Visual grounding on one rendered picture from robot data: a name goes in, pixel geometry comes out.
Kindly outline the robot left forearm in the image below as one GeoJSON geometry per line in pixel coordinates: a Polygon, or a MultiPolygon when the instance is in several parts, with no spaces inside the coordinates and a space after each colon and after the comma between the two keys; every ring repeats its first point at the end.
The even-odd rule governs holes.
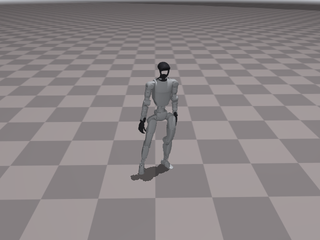
{"type": "Polygon", "coordinates": [[[178,100],[177,101],[172,101],[171,102],[172,103],[172,114],[174,114],[174,112],[176,112],[177,114],[178,114],[178,112],[177,112],[177,110],[178,110],[178,100]]]}

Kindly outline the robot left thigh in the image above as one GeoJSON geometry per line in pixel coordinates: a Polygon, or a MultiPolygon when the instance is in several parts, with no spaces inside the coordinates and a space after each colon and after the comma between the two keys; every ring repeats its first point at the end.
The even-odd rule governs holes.
{"type": "Polygon", "coordinates": [[[166,125],[166,135],[165,137],[163,137],[163,143],[165,145],[169,144],[175,135],[176,132],[176,117],[174,116],[174,114],[168,112],[167,113],[167,125],[166,125]]]}

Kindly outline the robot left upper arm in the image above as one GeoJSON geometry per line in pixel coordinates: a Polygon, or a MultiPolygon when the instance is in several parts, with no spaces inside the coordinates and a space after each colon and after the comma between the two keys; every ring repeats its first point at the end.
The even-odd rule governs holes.
{"type": "Polygon", "coordinates": [[[173,86],[172,86],[172,92],[171,92],[171,101],[172,102],[175,102],[178,100],[178,96],[177,96],[177,92],[178,92],[178,81],[175,80],[175,79],[171,79],[172,80],[172,83],[173,83],[173,86]]]}

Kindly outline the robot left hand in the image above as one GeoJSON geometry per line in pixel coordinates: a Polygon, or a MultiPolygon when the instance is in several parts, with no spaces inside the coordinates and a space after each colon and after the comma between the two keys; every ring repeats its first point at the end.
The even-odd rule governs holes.
{"type": "Polygon", "coordinates": [[[174,112],[173,115],[175,116],[175,121],[176,121],[176,125],[177,125],[177,112],[174,112]]]}

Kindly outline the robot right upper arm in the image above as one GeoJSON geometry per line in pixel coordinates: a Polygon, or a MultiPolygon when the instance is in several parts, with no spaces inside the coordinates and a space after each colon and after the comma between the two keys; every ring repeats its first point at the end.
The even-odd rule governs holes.
{"type": "Polygon", "coordinates": [[[151,92],[152,92],[152,89],[154,88],[155,86],[155,82],[154,81],[148,81],[146,84],[145,84],[145,94],[144,94],[144,99],[145,99],[145,106],[150,106],[151,104],[151,100],[150,100],[150,96],[151,96],[151,92]]]}

